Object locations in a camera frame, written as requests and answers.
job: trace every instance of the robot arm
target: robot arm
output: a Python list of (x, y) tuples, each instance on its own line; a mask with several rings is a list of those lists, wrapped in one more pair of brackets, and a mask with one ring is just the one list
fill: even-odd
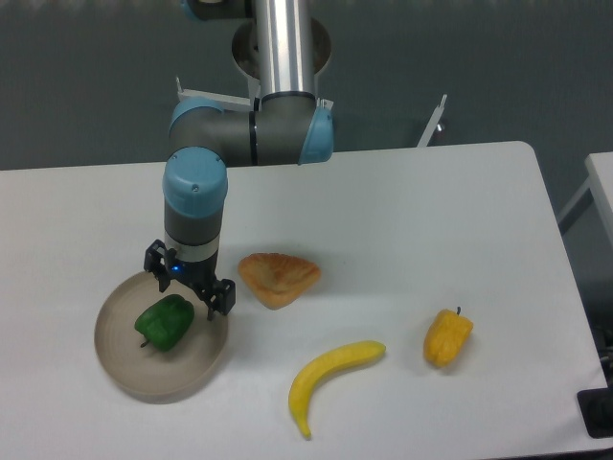
[(209, 308), (209, 319), (236, 301), (234, 282), (215, 275), (226, 168), (327, 161), (333, 150), (331, 113), (315, 96), (308, 1), (257, 0), (255, 13), (260, 110), (224, 111), (206, 98), (175, 108), (163, 179), (165, 241), (155, 241), (145, 256), (160, 291), (171, 280), (188, 286)]

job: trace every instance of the green bell pepper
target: green bell pepper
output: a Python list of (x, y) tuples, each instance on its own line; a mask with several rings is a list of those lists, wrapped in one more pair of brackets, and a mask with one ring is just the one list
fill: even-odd
[(146, 309), (134, 323), (134, 329), (162, 352), (174, 347), (193, 321), (193, 305), (178, 294), (164, 297)]

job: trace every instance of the round plate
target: round plate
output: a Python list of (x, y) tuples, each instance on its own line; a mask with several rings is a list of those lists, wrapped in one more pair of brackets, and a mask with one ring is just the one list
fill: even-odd
[[(193, 303), (193, 322), (168, 352), (151, 344), (141, 348), (144, 337), (134, 329), (140, 314), (170, 294)], [(228, 318), (216, 314), (207, 320), (207, 308), (193, 291), (171, 283), (166, 292), (150, 273), (139, 273), (119, 285), (98, 315), (94, 343), (106, 373), (130, 395), (163, 403), (190, 396), (210, 376), (228, 335)]]

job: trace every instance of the yellow bell pepper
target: yellow bell pepper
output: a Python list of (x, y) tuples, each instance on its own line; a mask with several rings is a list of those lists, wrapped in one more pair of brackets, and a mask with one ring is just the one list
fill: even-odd
[(437, 367), (449, 364), (462, 350), (472, 331), (472, 321), (458, 311), (441, 310), (423, 341), (423, 356)]

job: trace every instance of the banana tip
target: banana tip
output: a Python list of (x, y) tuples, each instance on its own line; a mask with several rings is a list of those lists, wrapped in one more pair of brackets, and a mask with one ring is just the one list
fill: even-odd
[(307, 422), (299, 422), (298, 429), (300, 429), (300, 432), (303, 433), (306, 440), (310, 440), (310, 428), (308, 427)]

